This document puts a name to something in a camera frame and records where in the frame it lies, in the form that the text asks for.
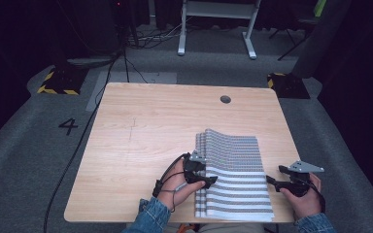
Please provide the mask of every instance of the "person's right hand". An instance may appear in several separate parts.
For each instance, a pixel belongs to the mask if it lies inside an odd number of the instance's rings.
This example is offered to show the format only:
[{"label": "person's right hand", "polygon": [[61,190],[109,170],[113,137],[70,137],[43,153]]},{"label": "person's right hand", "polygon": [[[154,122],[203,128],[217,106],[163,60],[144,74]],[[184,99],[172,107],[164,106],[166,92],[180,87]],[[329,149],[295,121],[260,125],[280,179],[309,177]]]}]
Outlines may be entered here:
[{"label": "person's right hand", "polygon": [[[157,198],[162,202],[170,211],[181,203],[183,203],[190,194],[205,185],[205,182],[187,183],[184,177],[184,160],[178,161],[173,168],[165,176],[166,181],[159,192]],[[175,191],[177,187],[185,184],[179,191]]]},{"label": "person's right hand", "polygon": [[[311,182],[321,192],[321,180],[314,174],[310,173]],[[320,196],[314,189],[310,188],[302,197],[294,196],[288,189],[281,188],[280,191],[291,203],[295,214],[298,218],[312,216],[321,212]]]}]

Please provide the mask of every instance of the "jeans jacket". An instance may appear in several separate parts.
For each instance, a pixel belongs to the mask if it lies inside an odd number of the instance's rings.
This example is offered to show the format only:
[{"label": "jeans jacket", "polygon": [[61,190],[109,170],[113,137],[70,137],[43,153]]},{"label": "jeans jacket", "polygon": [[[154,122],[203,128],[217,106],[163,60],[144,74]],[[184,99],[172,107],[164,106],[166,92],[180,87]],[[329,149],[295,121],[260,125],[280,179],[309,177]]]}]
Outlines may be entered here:
[{"label": "jeans jacket", "polygon": [[[135,222],[123,230],[122,233],[161,233],[170,216],[171,212],[158,199],[152,197],[150,202],[143,200]],[[336,232],[326,215],[322,213],[303,217],[295,225],[298,227],[299,233]]]}]

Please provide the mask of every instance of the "hazard tape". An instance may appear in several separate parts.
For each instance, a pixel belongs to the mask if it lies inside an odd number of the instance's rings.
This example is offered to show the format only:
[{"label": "hazard tape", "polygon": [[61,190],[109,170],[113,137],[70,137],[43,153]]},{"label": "hazard tape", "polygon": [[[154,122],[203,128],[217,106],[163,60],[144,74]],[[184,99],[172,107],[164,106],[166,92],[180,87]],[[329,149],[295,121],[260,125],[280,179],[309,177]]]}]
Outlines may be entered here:
[{"label": "hazard tape", "polygon": [[271,88],[271,89],[274,89],[274,81],[273,81],[273,77],[276,77],[276,76],[285,76],[286,74],[283,74],[283,73],[271,73],[271,74],[268,74],[268,76],[266,77],[266,80],[268,81],[268,87]]},{"label": "hazard tape", "polygon": [[55,79],[54,68],[45,77],[44,81],[41,84],[41,87],[38,89],[38,93],[48,93],[48,94],[70,94],[70,95],[79,95],[80,91],[77,89],[62,88],[62,87],[52,87],[48,88],[50,82]]}]

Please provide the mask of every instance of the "gray carpet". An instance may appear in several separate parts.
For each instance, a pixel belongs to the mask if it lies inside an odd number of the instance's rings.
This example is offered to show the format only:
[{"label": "gray carpet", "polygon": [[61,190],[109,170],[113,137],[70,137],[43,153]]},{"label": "gray carpet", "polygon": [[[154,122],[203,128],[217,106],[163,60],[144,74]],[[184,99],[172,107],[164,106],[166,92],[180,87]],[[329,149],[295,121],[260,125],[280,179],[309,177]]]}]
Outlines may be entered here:
[{"label": "gray carpet", "polygon": [[[128,49],[127,58],[140,72],[176,73],[178,84],[267,87],[267,74],[291,70],[302,48],[277,61],[291,47],[286,33],[269,40],[272,32],[255,31],[252,40],[258,58],[250,60],[242,30],[189,33],[183,57],[177,55],[178,40],[174,38],[149,50]],[[52,192],[90,118],[87,103],[98,77],[108,69],[91,69],[79,96],[36,93],[50,68],[31,78],[28,89],[32,97],[0,131],[0,232],[43,231]],[[112,71],[125,71],[122,58]],[[320,178],[327,215],[338,232],[373,232],[373,188],[316,99],[320,83],[309,79],[305,84],[310,100],[280,99],[300,157],[325,169]],[[79,127],[67,136],[67,129],[58,125],[69,118]],[[88,132],[53,201],[49,232],[120,232],[124,227],[119,223],[70,223],[63,218],[87,137]],[[288,223],[280,225],[280,232],[296,230]]]}]

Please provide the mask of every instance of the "table top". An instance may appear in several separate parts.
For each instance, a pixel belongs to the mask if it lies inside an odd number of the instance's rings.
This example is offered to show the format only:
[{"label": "table top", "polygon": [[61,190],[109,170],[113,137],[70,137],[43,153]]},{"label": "table top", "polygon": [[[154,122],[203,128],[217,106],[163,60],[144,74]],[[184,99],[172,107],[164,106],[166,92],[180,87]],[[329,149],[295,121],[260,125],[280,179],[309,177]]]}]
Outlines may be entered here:
[{"label": "table top", "polygon": [[[222,103],[226,95],[231,102]],[[267,175],[288,176],[279,165],[299,160],[284,114],[269,88],[109,83],[93,123],[65,210],[68,221],[133,222],[139,200],[171,162],[195,149],[195,135],[256,136]],[[274,222],[292,222],[292,208],[268,185]],[[194,195],[170,222],[214,222],[194,217]]]}]

